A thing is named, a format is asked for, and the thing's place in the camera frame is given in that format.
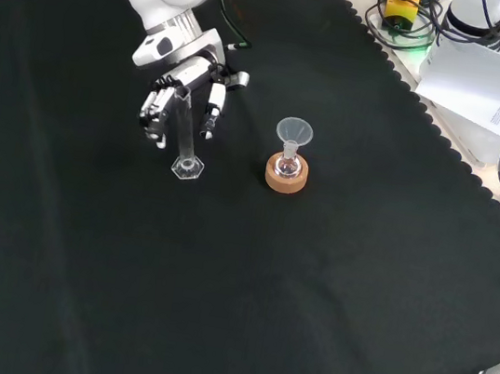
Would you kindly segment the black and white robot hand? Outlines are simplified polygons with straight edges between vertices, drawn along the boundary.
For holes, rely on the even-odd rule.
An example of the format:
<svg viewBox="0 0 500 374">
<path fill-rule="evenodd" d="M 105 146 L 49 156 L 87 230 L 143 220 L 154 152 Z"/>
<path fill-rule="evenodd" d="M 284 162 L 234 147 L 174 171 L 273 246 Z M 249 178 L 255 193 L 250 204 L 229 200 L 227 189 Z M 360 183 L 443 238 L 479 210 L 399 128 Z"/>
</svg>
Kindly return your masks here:
<svg viewBox="0 0 500 374">
<path fill-rule="evenodd" d="M 200 55 L 190 57 L 155 80 L 140 109 L 139 125 L 149 140 L 153 140 L 159 149 L 165 149 L 167 124 L 174 110 L 177 91 L 185 87 L 192 92 L 202 85 L 210 84 L 199 133 L 203 139 L 210 140 L 223 115 L 226 93 L 247 87 L 249 80 L 248 72 L 231 72 L 226 65 Z"/>
</svg>

